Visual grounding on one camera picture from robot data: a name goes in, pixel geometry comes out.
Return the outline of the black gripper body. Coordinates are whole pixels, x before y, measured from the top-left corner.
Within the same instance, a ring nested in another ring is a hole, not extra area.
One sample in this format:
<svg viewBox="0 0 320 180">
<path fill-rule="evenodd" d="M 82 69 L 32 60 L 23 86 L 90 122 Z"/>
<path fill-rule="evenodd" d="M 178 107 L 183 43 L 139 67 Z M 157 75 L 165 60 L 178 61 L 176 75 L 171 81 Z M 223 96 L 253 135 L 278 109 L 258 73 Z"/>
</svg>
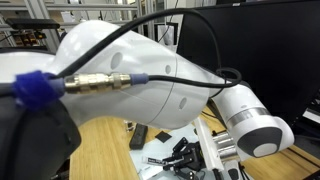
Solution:
<svg viewBox="0 0 320 180">
<path fill-rule="evenodd" d="M 179 178 L 185 180 L 197 180 L 196 173 L 205 167 L 199 142 L 186 144 L 176 156 L 172 157 L 184 158 L 180 166 L 173 166 L 173 170 Z"/>
</svg>

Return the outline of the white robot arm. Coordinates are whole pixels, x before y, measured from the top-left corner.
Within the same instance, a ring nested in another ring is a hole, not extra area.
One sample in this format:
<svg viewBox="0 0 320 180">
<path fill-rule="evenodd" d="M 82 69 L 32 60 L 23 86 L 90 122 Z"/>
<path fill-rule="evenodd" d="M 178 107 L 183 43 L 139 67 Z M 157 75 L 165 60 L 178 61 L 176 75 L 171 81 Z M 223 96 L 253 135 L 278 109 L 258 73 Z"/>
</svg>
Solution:
<svg viewBox="0 0 320 180">
<path fill-rule="evenodd" d="M 239 160 L 288 148 L 293 132 L 242 84 L 220 88 L 222 78 L 135 32 L 103 50 L 73 77 L 57 74 L 116 30 L 93 20 L 74 27 L 54 53 L 5 51 L 2 84 L 14 92 L 1 100 L 1 180 L 45 180 L 80 145 L 79 126 L 115 116 L 162 129 L 196 125 L 206 168 L 227 160 L 199 115 L 213 100 Z"/>
</svg>

